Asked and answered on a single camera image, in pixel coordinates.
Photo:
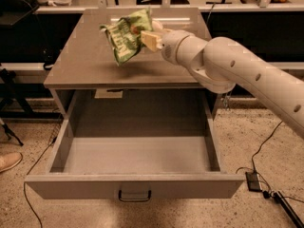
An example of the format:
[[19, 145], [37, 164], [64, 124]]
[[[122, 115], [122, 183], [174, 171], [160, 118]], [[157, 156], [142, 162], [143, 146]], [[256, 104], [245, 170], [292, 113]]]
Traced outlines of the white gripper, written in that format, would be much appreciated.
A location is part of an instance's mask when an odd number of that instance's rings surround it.
[[193, 46], [196, 36], [185, 30], [156, 28], [141, 32], [142, 43], [151, 51], [161, 50], [163, 59], [173, 65], [189, 66], [198, 55]]

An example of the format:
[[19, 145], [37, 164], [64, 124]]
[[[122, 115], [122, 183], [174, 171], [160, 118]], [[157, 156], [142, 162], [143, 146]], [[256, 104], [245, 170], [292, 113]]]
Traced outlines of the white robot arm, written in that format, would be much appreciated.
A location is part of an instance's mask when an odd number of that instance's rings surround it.
[[200, 39], [185, 30], [143, 31], [142, 42], [182, 66], [202, 86], [226, 93], [239, 85], [304, 138], [304, 82], [257, 57], [238, 42]]

